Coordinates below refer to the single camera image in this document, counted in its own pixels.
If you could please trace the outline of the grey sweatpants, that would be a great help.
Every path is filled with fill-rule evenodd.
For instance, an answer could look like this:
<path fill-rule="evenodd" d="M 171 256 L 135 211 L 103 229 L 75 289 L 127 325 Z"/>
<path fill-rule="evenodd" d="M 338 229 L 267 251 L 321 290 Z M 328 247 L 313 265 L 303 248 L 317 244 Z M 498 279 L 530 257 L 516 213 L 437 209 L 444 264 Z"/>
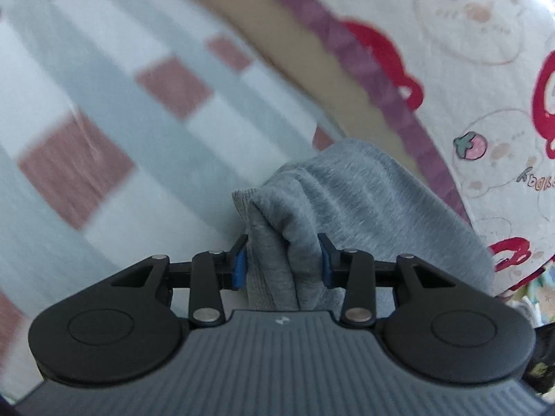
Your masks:
<path fill-rule="evenodd" d="M 322 282 L 324 233 L 337 249 L 381 261 L 413 253 L 490 293 L 491 254 L 458 214 L 379 148 L 347 139 L 281 167 L 259 188 L 232 199 L 247 225 L 249 308 L 330 310 L 344 292 Z"/>

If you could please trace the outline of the checkered bed sheet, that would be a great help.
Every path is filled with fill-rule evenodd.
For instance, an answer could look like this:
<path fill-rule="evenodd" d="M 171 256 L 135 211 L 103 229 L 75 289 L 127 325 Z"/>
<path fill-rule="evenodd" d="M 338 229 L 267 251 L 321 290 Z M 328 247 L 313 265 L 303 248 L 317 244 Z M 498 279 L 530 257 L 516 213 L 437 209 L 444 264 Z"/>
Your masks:
<path fill-rule="evenodd" d="M 42 382 L 39 313 L 229 248 L 232 193 L 341 136 L 196 0 L 1 0 L 1 395 Z"/>

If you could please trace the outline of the floral quilted blanket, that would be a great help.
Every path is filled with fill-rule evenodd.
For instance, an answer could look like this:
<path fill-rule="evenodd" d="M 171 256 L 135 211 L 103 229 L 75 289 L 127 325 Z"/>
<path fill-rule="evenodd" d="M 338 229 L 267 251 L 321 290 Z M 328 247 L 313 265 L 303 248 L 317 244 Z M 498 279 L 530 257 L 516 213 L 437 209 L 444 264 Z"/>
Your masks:
<path fill-rule="evenodd" d="M 535 328 L 554 322 L 554 262 L 512 295 L 506 304 L 523 314 Z"/>

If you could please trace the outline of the bear print headboard cover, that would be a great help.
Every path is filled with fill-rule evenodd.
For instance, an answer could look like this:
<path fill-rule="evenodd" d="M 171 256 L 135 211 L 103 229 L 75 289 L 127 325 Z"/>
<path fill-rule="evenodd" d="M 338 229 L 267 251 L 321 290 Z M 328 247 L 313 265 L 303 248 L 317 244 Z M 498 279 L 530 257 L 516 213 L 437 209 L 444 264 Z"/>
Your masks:
<path fill-rule="evenodd" d="M 537 0 L 279 0 L 489 247 L 493 290 L 554 256 L 554 19 Z"/>

